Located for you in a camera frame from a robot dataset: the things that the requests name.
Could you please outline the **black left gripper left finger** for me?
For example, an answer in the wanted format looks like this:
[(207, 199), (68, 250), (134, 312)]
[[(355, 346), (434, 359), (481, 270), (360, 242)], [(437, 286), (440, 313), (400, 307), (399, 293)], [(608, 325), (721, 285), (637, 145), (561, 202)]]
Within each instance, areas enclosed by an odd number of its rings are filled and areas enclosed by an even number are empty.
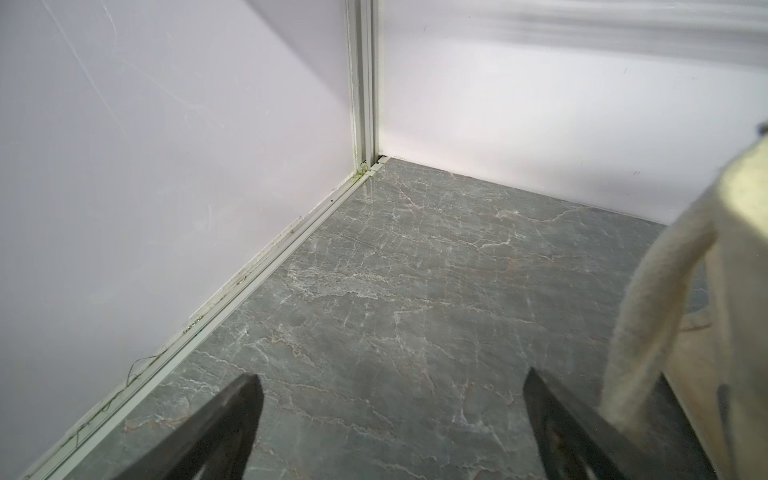
[(241, 479), (264, 406), (256, 374), (242, 374), (119, 479)]

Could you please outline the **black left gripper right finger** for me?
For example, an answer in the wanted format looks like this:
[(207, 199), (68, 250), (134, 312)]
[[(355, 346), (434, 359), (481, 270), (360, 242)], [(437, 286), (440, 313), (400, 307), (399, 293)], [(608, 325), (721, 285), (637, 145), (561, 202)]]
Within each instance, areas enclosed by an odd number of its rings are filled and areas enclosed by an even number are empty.
[(523, 397), (549, 479), (646, 479), (648, 459), (555, 376), (531, 368)]

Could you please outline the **cream canvas grocery bag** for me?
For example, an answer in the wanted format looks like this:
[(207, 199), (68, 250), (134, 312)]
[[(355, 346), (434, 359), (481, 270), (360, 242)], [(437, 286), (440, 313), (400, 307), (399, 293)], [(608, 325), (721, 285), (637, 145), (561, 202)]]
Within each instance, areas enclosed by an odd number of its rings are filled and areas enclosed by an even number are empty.
[(620, 305), (599, 411), (638, 439), (665, 380), (721, 479), (767, 475), (767, 139), (651, 245)]

